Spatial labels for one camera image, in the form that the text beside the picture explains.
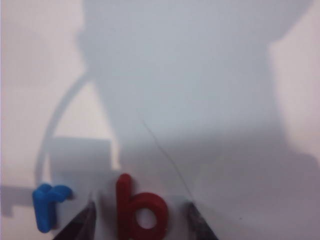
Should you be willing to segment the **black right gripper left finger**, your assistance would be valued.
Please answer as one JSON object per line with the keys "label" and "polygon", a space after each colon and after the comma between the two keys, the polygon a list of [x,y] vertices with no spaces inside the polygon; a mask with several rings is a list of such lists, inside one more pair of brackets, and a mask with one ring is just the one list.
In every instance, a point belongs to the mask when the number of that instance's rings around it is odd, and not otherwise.
{"label": "black right gripper left finger", "polygon": [[53,240],[93,240],[95,238],[97,209],[90,200]]}

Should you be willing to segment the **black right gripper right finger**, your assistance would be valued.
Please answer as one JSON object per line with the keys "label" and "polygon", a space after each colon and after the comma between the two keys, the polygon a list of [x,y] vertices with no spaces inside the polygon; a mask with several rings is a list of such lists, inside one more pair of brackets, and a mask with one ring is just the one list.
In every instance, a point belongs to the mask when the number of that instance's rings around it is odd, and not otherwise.
{"label": "black right gripper right finger", "polygon": [[186,219],[191,240],[218,240],[193,202],[187,204]]}

